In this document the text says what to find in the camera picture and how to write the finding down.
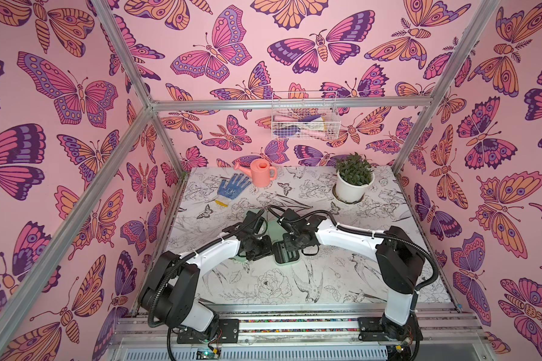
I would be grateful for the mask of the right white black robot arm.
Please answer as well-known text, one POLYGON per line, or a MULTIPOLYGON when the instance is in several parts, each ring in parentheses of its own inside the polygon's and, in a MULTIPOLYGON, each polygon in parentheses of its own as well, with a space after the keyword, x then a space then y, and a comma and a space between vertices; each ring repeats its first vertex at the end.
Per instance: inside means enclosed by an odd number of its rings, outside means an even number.
POLYGON ((369 230, 338 222, 332 212, 316 210, 300 215, 276 205, 266 208, 284 230, 286 245, 298 251, 308 247, 341 248, 378 264, 388 287, 385 311, 380 319, 389 340, 420 341, 416 306, 420 291, 437 281, 438 265, 423 247, 412 242, 400 227, 369 230))

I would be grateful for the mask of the green case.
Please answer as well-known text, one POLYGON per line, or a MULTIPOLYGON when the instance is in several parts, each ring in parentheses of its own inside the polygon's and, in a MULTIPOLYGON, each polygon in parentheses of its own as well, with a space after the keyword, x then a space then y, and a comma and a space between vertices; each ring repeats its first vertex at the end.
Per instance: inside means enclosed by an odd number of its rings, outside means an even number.
POLYGON ((248 263, 249 260, 245 256, 237 255, 232 257, 232 260, 236 263, 248 263))
POLYGON ((276 264, 285 266, 300 260, 300 252, 292 248, 292 236, 280 225, 272 224, 267 234, 272 242, 271 250, 276 264))

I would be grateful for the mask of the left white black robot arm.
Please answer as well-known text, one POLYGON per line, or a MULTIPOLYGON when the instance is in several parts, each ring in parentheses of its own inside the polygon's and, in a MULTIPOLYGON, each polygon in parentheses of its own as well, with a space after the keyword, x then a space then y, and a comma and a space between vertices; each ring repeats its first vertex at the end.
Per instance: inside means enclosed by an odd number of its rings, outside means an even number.
POLYGON ((250 211, 241 223, 195 251, 161 254, 138 296, 138 304, 148 313, 147 325, 166 326, 169 332, 189 329, 201 341, 216 338, 219 316, 196 300, 199 281, 225 260, 246 254, 245 245, 258 240, 256 232, 263 224, 263 210, 250 211))

